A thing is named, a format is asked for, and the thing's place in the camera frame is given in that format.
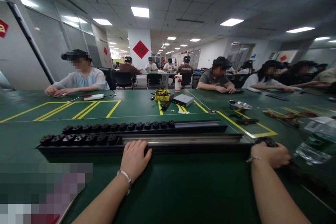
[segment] table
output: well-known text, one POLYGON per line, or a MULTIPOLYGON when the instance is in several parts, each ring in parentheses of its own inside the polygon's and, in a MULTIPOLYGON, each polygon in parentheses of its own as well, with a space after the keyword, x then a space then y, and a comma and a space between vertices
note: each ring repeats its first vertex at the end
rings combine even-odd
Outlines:
MULTIPOLYGON (((112 94, 112 91, 95 91, 112 94)), ((289 101, 266 97, 260 93, 245 91, 241 94, 220 94, 213 91, 192 89, 181 93, 194 96, 195 102, 186 108, 189 114, 178 114, 176 104, 160 111, 158 102, 147 90, 116 90, 117 96, 109 100, 82 102, 79 99, 70 106, 57 110, 72 97, 49 98, 42 91, 16 91, 0 94, 0 162, 48 162, 34 148, 47 134, 58 134, 67 125, 130 123, 146 121, 187 121, 220 119, 227 124, 226 133, 245 132, 251 137, 271 136, 284 144, 293 154, 308 134, 290 128, 262 114, 272 109, 277 113, 310 111, 319 115, 336 115, 335 104, 327 96, 277 93, 289 101), (253 109, 245 114, 258 118, 260 124, 237 126, 228 116, 228 100, 247 102, 253 109), (207 111, 216 110, 216 114, 207 111)), ((302 119, 303 127, 309 120, 302 119)), ((224 223, 260 223, 250 166, 241 153, 216 153, 188 155, 155 155, 139 177, 132 192, 123 201, 114 223, 204 223, 211 218, 224 223)), ((71 223, 77 215, 103 190, 120 167, 121 156, 87 156, 54 158, 50 162, 93 163, 93 179, 77 197, 64 223, 71 223)), ((336 192, 336 160, 332 158, 321 166, 308 166, 294 158, 301 170, 314 174, 336 192)), ((277 171, 285 187, 312 223, 334 223, 336 202, 333 197, 318 200, 298 183, 291 182, 277 171)))

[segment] silver bracelet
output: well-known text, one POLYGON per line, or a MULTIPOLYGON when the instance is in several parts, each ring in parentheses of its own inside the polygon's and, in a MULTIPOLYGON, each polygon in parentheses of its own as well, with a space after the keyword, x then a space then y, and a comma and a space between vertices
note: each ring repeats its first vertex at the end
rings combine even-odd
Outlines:
POLYGON ((129 182, 129 184, 130 184, 130 185, 129 185, 129 190, 127 191, 127 194, 126 194, 126 195, 128 195, 128 194, 130 193, 130 191, 131 191, 132 180, 129 178, 129 176, 127 175, 127 173, 124 172, 123 170, 119 170, 119 171, 117 172, 117 175, 118 175, 119 173, 122 173, 122 174, 127 178, 128 182, 129 182))

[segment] water bottle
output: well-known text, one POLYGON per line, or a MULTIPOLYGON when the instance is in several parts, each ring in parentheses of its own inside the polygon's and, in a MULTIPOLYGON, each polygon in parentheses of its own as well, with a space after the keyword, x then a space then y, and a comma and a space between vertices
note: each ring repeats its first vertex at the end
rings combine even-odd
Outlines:
POLYGON ((336 154, 336 120, 320 126, 295 152, 308 165, 322 164, 331 159, 336 154))

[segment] black hair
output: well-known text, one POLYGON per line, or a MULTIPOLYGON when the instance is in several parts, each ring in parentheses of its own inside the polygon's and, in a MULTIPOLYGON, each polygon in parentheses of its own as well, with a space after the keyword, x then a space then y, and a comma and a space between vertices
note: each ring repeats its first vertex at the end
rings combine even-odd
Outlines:
POLYGON ((272 79, 272 77, 266 76, 266 72, 267 72, 269 67, 275 67, 276 69, 281 69, 282 64, 279 61, 276 61, 276 60, 273 60, 273 59, 266 61, 257 72, 259 82, 264 77, 265 77, 264 82, 267 82, 269 79, 272 79))

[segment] stainless steel bowl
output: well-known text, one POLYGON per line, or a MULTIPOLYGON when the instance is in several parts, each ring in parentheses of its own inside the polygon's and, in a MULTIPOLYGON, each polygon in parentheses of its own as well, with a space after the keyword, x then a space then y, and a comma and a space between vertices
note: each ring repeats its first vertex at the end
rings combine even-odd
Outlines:
POLYGON ((242 101, 240 102, 240 101, 230 100, 229 105, 230 105, 230 109, 238 111, 238 112, 242 112, 242 113, 252 108, 251 105, 248 105, 247 103, 244 103, 242 101))

